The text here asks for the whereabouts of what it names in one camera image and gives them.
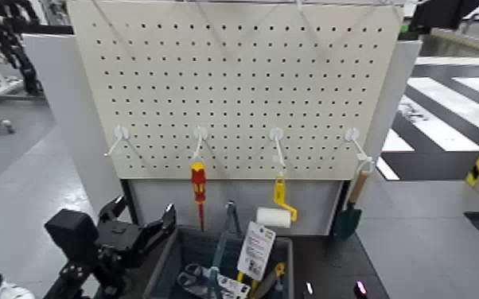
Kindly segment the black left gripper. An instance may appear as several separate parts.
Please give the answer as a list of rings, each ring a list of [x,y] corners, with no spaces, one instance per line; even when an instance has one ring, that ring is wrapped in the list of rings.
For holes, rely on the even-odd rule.
[[[126,206],[125,196],[121,195],[100,209],[96,242],[100,249],[117,254],[124,267],[138,268],[142,265],[144,251],[152,251],[176,229],[177,213],[174,204],[168,204],[159,220],[140,227],[118,221]]]

